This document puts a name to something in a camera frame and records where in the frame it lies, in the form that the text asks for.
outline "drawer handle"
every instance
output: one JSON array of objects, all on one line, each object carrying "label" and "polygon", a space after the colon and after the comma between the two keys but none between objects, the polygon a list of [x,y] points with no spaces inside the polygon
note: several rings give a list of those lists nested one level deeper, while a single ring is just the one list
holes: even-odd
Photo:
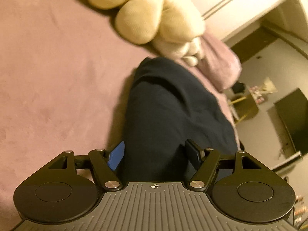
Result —
[{"label": "drawer handle", "polygon": [[222,9],[224,6],[226,6],[228,3],[232,2],[233,0],[221,0],[219,3],[217,3],[214,7],[209,9],[207,12],[205,12],[202,17],[203,20],[205,21],[208,19],[211,15],[216,13],[218,10]]}]

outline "yellow plush toy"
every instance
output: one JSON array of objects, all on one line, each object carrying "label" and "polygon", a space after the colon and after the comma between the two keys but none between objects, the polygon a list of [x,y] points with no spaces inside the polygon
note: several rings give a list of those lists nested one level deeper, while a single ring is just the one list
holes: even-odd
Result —
[{"label": "yellow plush toy", "polygon": [[205,25],[191,0],[88,0],[99,9],[121,7],[115,27],[134,44],[152,45],[164,57],[195,66],[203,58]]}]

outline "white cabinet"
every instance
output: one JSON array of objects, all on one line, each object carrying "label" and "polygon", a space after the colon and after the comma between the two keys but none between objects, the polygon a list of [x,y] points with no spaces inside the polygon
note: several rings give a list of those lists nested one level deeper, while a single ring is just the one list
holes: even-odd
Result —
[{"label": "white cabinet", "polygon": [[227,40],[286,0],[192,0],[208,29]]}]

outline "gray ribbed plate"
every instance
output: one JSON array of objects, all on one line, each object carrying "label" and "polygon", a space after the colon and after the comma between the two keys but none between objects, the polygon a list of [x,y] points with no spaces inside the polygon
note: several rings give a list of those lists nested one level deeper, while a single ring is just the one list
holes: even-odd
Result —
[{"label": "gray ribbed plate", "polygon": [[189,191],[181,183],[156,185],[130,182],[124,190],[106,193],[99,205],[80,219],[60,225],[24,221],[16,231],[296,230],[286,221],[243,224],[218,212],[204,193]]}]

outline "pink bedspread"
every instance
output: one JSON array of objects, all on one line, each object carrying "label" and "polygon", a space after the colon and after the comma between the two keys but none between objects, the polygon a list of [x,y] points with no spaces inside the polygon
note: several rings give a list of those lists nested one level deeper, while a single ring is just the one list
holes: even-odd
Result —
[{"label": "pink bedspread", "polygon": [[[130,75],[147,56],[84,0],[0,0],[0,230],[20,218],[15,188],[63,150],[121,140]],[[232,121],[226,98],[195,74]]]}]

